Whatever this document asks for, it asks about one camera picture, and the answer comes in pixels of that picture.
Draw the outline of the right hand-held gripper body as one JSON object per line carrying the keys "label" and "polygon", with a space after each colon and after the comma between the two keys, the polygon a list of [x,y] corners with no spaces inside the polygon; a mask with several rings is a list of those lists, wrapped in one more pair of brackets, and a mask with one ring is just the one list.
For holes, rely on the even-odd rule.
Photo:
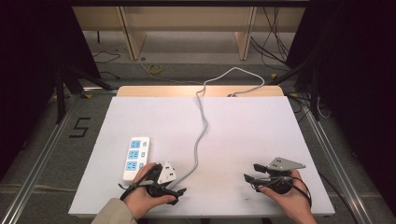
{"label": "right hand-held gripper body", "polygon": [[293,185],[291,171],[304,168],[305,165],[302,163],[276,157],[266,166],[266,173],[270,178],[270,183],[267,187],[279,194],[289,192]]}

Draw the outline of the white power strip blue sockets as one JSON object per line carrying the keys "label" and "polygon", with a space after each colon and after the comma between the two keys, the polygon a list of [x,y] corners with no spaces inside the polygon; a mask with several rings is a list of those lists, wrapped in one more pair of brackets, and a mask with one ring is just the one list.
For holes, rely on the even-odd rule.
{"label": "white power strip blue sockets", "polygon": [[122,179],[124,181],[132,181],[139,169],[147,164],[148,157],[149,138],[133,137],[129,143]]}

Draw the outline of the white foam board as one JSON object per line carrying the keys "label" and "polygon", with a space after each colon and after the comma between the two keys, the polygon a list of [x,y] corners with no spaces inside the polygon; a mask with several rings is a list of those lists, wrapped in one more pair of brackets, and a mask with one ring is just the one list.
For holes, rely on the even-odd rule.
{"label": "white foam board", "polygon": [[187,188],[177,204],[152,209],[150,218],[278,217],[279,206],[244,179],[259,176],[253,164],[276,157],[305,165],[315,215],[334,212],[286,97],[115,97],[70,214],[92,217],[121,196],[129,143],[137,136],[150,139],[148,159],[169,161],[178,187]]}

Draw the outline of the black curtain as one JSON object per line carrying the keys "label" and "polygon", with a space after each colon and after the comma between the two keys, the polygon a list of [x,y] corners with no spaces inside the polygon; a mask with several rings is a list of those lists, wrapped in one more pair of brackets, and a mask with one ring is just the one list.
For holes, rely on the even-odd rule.
{"label": "black curtain", "polygon": [[308,0],[287,65],[318,92],[396,216],[396,0]]}
{"label": "black curtain", "polygon": [[56,86],[79,69],[99,78],[72,7],[52,0],[0,0],[0,180]]}

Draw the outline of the person's left hand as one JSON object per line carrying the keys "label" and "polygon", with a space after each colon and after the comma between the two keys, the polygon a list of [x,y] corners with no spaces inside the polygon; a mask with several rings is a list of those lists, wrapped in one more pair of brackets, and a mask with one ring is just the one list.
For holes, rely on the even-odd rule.
{"label": "person's left hand", "polygon": [[139,187],[129,193],[123,201],[134,215],[134,219],[142,218],[150,209],[169,203],[174,196],[151,197],[145,188]]}

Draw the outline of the aluminium floor rail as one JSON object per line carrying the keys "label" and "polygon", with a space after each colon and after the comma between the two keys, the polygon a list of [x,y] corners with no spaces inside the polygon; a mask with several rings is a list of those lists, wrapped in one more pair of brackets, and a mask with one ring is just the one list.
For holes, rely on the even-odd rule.
{"label": "aluminium floor rail", "polygon": [[337,182],[344,193],[347,206],[350,208],[351,213],[356,218],[358,224],[374,224],[373,219],[369,215],[369,212],[361,199],[359,193],[353,186],[350,178],[347,176],[347,172],[343,167],[341,161],[336,155],[336,152],[325,133],[321,124],[316,121],[310,109],[304,107],[304,112],[309,121],[314,134],[316,135],[321,148],[330,164],[332,171],[337,179]]}
{"label": "aluminium floor rail", "polygon": [[21,213],[27,204],[32,192],[35,189],[36,183],[42,175],[49,159],[56,148],[59,139],[61,138],[67,122],[70,119],[71,114],[74,112],[74,107],[80,99],[79,95],[71,95],[67,101],[66,111],[64,117],[55,124],[52,129],[50,136],[40,151],[37,159],[35,160],[34,166],[30,169],[30,172],[26,176],[25,180],[20,186],[16,186],[15,197],[11,201],[7,208],[4,216],[0,219],[0,224],[16,224]]}

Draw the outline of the black metal stand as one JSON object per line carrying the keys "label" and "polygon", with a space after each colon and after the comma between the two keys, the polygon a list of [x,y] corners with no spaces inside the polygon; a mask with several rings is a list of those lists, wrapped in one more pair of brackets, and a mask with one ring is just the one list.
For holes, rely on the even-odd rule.
{"label": "black metal stand", "polygon": [[292,68],[289,72],[284,74],[282,77],[276,78],[269,82],[269,85],[278,85],[295,75],[299,75],[294,88],[299,90],[303,88],[309,88],[311,92],[310,97],[310,109],[316,121],[319,121],[319,109],[318,109],[318,70],[316,66],[310,61],[305,60],[300,65]]}
{"label": "black metal stand", "polygon": [[72,94],[81,94],[83,92],[83,88],[78,81],[80,78],[86,79],[90,81],[92,84],[107,90],[113,91],[114,87],[106,84],[103,80],[99,77],[94,77],[89,73],[79,69],[75,66],[65,66],[60,68],[55,73],[55,90],[57,96],[57,108],[58,108],[58,115],[57,115],[57,124],[60,124],[65,116],[66,106],[64,100],[64,86],[70,90]]}

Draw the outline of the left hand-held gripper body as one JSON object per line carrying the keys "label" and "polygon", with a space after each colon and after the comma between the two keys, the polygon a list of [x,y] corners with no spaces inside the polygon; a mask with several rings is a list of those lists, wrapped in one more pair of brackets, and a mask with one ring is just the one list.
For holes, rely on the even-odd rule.
{"label": "left hand-held gripper body", "polygon": [[151,197],[162,197],[163,195],[176,197],[177,193],[167,188],[176,179],[175,169],[169,161],[164,165],[160,163],[156,164],[148,171],[148,175],[146,176],[146,180],[151,181],[151,184],[146,186],[146,190]]}

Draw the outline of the light wooden shelf unit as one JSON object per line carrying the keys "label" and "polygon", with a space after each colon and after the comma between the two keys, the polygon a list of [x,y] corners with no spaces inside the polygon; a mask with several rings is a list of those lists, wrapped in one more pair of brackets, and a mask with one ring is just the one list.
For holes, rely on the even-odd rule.
{"label": "light wooden shelf unit", "polygon": [[268,32],[269,18],[281,33],[298,30],[304,7],[74,7],[83,31],[122,31],[136,60],[151,31],[232,32],[239,57],[248,57],[253,32]]}

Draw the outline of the person's right hand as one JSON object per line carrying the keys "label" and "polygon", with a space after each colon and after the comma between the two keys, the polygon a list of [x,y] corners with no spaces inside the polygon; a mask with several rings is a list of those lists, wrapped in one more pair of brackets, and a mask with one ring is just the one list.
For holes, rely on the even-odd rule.
{"label": "person's right hand", "polygon": [[278,194],[272,189],[262,187],[261,193],[275,201],[295,224],[318,224],[311,212],[311,205],[305,198],[308,189],[303,183],[299,171],[292,170],[291,176],[294,188],[289,192]]}

